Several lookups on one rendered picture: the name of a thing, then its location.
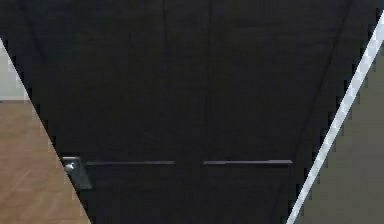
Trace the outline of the black fridge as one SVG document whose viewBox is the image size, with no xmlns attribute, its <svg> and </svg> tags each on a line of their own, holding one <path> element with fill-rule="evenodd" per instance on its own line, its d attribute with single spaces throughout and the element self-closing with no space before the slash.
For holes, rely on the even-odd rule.
<svg viewBox="0 0 384 224">
<path fill-rule="evenodd" d="M 60 160 L 84 165 L 91 224 L 286 224 L 383 10 L 0 0 L 0 40 Z"/>
</svg>

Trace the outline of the grey metal fridge hinge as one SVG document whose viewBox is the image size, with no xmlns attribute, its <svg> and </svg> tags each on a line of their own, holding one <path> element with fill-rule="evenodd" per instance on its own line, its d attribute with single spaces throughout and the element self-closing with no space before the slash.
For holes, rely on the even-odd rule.
<svg viewBox="0 0 384 224">
<path fill-rule="evenodd" d="M 92 184 L 79 157 L 62 157 L 64 171 L 77 191 L 89 190 Z"/>
</svg>

